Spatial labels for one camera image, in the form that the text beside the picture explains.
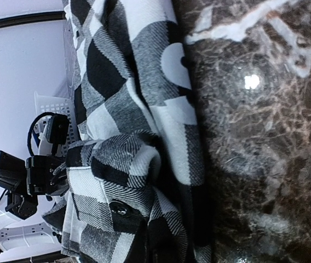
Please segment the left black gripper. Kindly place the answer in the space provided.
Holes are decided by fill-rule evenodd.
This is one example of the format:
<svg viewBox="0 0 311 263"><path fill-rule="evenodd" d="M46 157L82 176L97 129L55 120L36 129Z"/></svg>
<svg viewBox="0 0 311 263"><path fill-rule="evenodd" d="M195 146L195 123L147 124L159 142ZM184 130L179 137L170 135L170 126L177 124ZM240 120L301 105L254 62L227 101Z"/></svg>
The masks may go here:
<svg viewBox="0 0 311 263"><path fill-rule="evenodd" d="M63 196L68 190L65 170L55 170L64 162L63 157L36 155L26 160L27 193L31 196Z"/></svg>

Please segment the black white plaid shirt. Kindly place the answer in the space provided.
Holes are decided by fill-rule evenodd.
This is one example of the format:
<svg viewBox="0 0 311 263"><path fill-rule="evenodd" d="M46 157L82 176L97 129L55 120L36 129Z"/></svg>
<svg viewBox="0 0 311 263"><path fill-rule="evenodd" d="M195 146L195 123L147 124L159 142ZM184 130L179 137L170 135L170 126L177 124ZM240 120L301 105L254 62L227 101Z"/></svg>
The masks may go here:
<svg viewBox="0 0 311 263"><path fill-rule="evenodd" d="M205 169L170 1L64 1L80 140L43 215L80 262L210 262Z"/></svg>

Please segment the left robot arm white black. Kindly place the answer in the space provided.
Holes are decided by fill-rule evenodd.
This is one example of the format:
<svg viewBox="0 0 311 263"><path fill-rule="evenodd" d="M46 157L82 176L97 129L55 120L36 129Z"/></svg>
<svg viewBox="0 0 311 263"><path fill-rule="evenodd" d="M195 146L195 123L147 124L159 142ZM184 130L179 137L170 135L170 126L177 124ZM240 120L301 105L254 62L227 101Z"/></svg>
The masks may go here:
<svg viewBox="0 0 311 263"><path fill-rule="evenodd" d="M35 215L38 196L62 196L65 179L53 181L54 170L63 157L35 155L27 160L0 151L0 254L15 248L57 245L60 232L46 222L11 228L10 225Z"/></svg>

